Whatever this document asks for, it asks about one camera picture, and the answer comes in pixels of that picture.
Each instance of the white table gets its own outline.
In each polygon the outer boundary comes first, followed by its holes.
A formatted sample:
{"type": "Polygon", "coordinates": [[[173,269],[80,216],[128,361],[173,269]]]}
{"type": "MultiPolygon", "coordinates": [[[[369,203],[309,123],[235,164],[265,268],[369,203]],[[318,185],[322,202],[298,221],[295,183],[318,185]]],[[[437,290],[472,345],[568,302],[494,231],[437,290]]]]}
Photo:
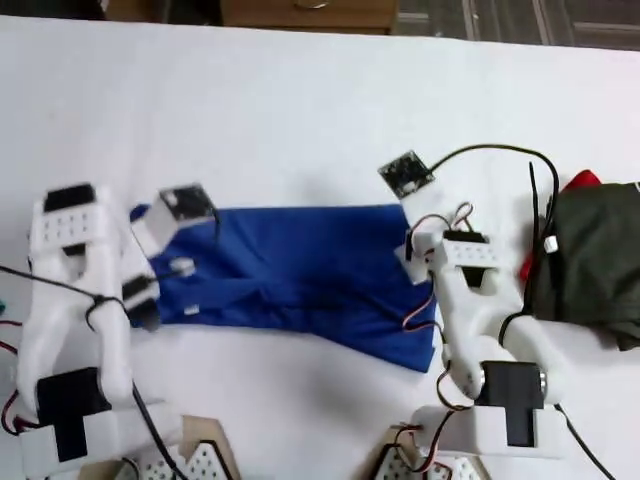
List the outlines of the white table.
{"type": "MultiPolygon", "coordinates": [[[[484,141],[537,148],[565,181],[583,167],[637,180],[639,82],[636,53],[0,18],[0,261],[25,266],[38,195],[85,180],[128,206],[192,180],[221,207],[387,203],[381,164],[410,148],[432,163],[484,141]]],[[[514,266],[531,219],[516,157],[455,160],[439,172],[445,197],[425,205],[472,200],[474,225],[504,240],[514,266]]],[[[9,316],[26,317],[29,292],[0,277],[9,316]]],[[[637,478],[640,350],[548,328],[574,367],[574,423],[619,479],[637,478]]],[[[278,480],[349,478],[388,425],[436,402],[438,357],[421,375],[317,338],[230,328],[140,332],[135,349],[141,388],[219,418],[245,478],[278,480]]],[[[17,442],[0,437],[0,452],[2,478],[20,478],[17,442]]],[[[489,468],[601,478],[573,443],[564,473],[543,461],[489,468]]]]}

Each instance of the blue cloth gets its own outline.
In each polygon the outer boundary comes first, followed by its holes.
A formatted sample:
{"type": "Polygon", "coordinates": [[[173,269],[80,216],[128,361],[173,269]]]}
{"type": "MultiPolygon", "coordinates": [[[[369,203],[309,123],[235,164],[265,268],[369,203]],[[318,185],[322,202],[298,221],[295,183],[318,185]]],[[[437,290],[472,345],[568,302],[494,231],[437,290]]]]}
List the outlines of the blue cloth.
{"type": "MultiPolygon", "coordinates": [[[[411,285],[393,253],[407,229],[400,206],[221,210],[217,241],[216,228],[184,229],[151,260],[159,276],[175,257],[196,263],[194,275],[160,281],[163,324],[312,333],[427,371],[432,329],[408,333],[401,324],[432,286],[411,285]],[[185,315],[192,305],[199,314],[185,315]]],[[[434,308],[413,322],[432,320],[434,308]]]]}

